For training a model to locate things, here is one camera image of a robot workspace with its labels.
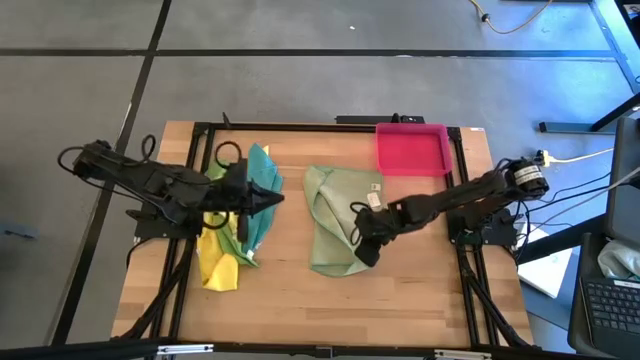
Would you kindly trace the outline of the teal microfiber towel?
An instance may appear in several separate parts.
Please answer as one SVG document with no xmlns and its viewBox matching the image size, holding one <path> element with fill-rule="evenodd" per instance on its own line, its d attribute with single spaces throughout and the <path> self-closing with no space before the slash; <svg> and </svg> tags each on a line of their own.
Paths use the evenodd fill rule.
<svg viewBox="0 0 640 360">
<path fill-rule="evenodd" d="M 249 151 L 248 178 L 260 186 L 276 192 L 281 192 L 283 177 L 280 175 L 277 165 L 269 155 L 266 155 L 258 144 L 253 144 Z M 275 214 L 276 206 L 272 206 L 256 215 L 259 216 L 256 250 L 264 241 L 270 230 Z"/>
</svg>

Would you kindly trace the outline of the silver frame bracket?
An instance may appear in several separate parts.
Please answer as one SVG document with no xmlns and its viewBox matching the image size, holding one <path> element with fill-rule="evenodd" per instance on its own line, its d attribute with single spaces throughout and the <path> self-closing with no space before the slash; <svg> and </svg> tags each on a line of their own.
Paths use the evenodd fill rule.
<svg viewBox="0 0 640 360">
<path fill-rule="evenodd" d="M 188 344 L 188 345 L 160 345 L 157 348 L 157 356 L 174 356 L 185 354 L 211 353 L 213 344 Z"/>
<path fill-rule="evenodd" d="M 435 349 L 434 358 L 435 360 L 493 360 L 490 353 L 451 349 Z"/>
</svg>

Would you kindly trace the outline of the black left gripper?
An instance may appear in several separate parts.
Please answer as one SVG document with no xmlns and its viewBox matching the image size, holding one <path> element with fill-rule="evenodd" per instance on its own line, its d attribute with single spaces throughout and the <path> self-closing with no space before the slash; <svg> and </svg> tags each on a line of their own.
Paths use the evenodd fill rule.
<svg viewBox="0 0 640 360">
<path fill-rule="evenodd" d="M 266 189 L 253 180 L 248 182 L 246 158 L 234 163 L 219 162 L 218 166 L 224 170 L 220 185 L 220 210 L 254 216 L 283 201 L 281 193 Z"/>
</svg>

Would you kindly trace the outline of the black power strip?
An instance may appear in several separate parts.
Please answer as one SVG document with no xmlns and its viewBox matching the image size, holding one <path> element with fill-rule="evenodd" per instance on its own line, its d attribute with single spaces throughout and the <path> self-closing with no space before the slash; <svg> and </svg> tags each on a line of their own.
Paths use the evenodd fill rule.
<svg viewBox="0 0 640 360">
<path fill-rule="evenodd" d="M 426 121 L 422 116 L 400 115 L 394 113 L 393 115 L 338 115 L 335 117 L 337 124 L 348 125 L 376 125 L 379 123 L 410 123 L 410 124 L 425 124 Z"/>
</svg>

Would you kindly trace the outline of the grey panel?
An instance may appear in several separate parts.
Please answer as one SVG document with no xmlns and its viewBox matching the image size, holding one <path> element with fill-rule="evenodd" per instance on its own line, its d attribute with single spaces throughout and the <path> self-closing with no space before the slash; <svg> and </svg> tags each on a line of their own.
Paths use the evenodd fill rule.
<svg viewBox="0 0 640 360">
<path fill-rule="evenodd" d="M 620 118 L 617 123 L 611 184 L 640 167 L 640 119 Z M 640 171 L 612 189 L 607 198 L 608 236 L 640 246 Z"/>
</svg>

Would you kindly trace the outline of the pale green microfiber towel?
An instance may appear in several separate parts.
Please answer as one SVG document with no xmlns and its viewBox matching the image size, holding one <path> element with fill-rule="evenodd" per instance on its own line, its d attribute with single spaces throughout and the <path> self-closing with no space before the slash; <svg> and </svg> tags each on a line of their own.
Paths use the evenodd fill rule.
<svg viewBox="0 0 640 360">
<path fill-rule="evenodd" d="M 328 277 L 345 277 L 370 267 L 356 255 L 354 230 L 360 204 L 378 207 L 384 178 L 377 171 L 312 165 L 303 177 L 303 189 L 314 221 L 310 267 Z"/>
</svg>

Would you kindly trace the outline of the white flat board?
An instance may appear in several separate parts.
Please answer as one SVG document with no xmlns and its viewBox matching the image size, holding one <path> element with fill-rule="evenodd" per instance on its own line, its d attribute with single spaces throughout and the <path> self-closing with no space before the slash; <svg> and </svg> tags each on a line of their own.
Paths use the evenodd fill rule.
<svg viewBox="0 0 640 360">
<path fill-rule="evenodd" d="M 572 249 L 565 249 L 518 266 L 518 276 L 525 284 L 555 299 L 571 259 Z"/>
</svg>

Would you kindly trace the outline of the pink plastic bin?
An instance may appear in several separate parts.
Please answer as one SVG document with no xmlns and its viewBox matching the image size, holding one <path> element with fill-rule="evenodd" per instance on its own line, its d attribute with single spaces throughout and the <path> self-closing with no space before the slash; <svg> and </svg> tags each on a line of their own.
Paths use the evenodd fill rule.
<svg viewBox="0 0 640 360">
<path fill-rule="evenodd" d="M 377 169 L 385 176 L 445 176 L 452 169 L 447 128 L 441 124 L 376 125 Z"/>
</svg>

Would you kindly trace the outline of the pale crumpled bag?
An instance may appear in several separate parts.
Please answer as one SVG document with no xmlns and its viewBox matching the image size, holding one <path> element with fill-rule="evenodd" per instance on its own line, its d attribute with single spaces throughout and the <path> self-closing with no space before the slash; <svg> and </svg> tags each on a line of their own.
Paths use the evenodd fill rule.
<svg viewBox="0 0 640 360">
<path fill-rule="evenodd" d="M 640 246 L 611 240 L 598 254 L 597 263 L 606 278 L 640 282 Z"/>
</svg>

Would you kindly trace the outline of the black desk leg frame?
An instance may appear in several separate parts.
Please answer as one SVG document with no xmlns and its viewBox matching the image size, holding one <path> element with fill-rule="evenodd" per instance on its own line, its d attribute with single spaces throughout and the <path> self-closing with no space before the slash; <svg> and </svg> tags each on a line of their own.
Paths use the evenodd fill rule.
<svg viewBox="0 0 640 360">
<path fill-rule="evenodd" d="M 633 95 L 593 123 L 542 121 L 541 133 L 615 133 L 613 123 L 640 113 L 640 0 L 591 0 L 590 8 Z"/>
</svg>

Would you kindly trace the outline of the black aluminium table frame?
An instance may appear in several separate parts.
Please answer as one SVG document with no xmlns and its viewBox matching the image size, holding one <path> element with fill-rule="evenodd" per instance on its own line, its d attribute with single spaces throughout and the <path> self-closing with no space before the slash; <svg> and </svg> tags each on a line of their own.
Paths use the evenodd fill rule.
<svg viewBox="0 0 640 360">
<path fill-rule="evenodd" d="M 203 288 L 196 262 L 169 297 L 154 333 L 165 341 L 213 344 L 212 355 L 257 352 L 337 356 L 434 358 L 435 349 L 490 353 L 524 360 L 497 336 L 460 276 L 447 223 L 400 237 L 369 271 L 329 278 L 310 267 L 314 224 L 303 191 L 311 165 L 359 170 L 376 166 L 370 125 L 170 122 L 158 160 L 205 170 L 214 156 L 231 158 L 268 145 L 284 178 L 284 201 L 258 252 L 259 267 L 240 270 L 237 290 Z"/>
</svg>

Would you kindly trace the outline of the black keyboard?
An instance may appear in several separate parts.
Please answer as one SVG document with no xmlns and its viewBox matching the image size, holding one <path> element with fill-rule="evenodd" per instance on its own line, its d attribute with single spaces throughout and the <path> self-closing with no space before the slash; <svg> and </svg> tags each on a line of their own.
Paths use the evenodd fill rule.
<svg viewBox="0 0 640 360">
<path fill-rule="evenodd" d="M 640 360 L 640 282 L 581 277 L 591 344 L 621 360 Z"/>
</svg>

